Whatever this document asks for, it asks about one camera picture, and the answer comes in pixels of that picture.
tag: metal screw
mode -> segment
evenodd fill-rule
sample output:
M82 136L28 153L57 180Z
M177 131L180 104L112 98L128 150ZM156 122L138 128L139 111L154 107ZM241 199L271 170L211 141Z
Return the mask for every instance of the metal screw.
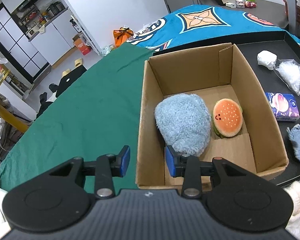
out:
M112 190L109 188L101 188L97 190L97 195L99 197L109 197L112 195Z
M195 196L199 195L200 191L197 190L196 188L187 188L184 190L184 193L188 197L195 197Z

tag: black shoe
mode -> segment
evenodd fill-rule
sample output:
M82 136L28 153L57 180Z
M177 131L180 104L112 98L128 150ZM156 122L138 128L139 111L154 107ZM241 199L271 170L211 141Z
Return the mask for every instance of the black shoe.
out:
M49 89L51 90L52 93L57 92L58 87L59 87L58 85L53 83L49 85Z
M44 102L47 101L47 92L44 92L42 93L40 96L39 96L39 99L40 99L40 104L42 105Z

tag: black door frame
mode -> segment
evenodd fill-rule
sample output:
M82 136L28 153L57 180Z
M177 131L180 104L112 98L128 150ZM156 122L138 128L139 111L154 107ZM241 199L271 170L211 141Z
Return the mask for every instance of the black door frame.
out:
M0 11L2 8L7 8L4 6L3 3L0 4ZM47 66L49 66L49 63L45 64L38 73L32 77L21 65L20 63L9 53L9 51L1 44L0 42L0 52L5 56L5 58L20 72L21 75L23 75L31 84L34 83L34 80L45 70Z

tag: orange bag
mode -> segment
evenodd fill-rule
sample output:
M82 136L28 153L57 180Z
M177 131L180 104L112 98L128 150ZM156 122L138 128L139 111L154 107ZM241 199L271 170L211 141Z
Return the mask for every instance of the orange bag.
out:
M124 43L128 38L133 35L133 31L130 28L121 27L120 30L114 30L114 45L119 47L122 43Z

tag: purple box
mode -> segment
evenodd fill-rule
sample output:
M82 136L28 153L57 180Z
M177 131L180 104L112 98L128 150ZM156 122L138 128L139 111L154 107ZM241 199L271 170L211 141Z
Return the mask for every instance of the purple box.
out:
M266 97L278 121L296 121L300 118L293 95L266 92Z

